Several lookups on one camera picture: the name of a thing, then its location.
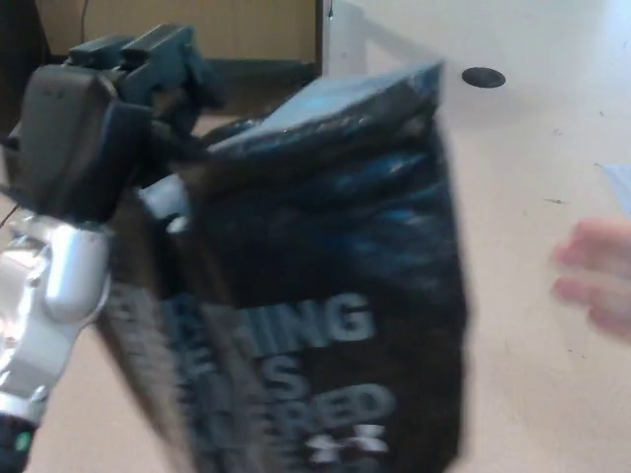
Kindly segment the person's bare hand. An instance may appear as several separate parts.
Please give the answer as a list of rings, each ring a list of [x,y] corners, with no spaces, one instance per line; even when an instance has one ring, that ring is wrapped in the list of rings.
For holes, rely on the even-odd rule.
[[[553,250],[552,293],[579,306],[598,332],[630,342],[630,222],[585,219]]]

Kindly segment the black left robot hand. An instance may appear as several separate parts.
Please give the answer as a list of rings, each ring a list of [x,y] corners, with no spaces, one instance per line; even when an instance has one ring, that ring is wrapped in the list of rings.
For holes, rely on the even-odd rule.
[[[1,191],[36,214],[104,223],[151,146],[186,139],[203,109],[226,101],[189,26],[83,42],[32,73],[19,125],[1,140]]]

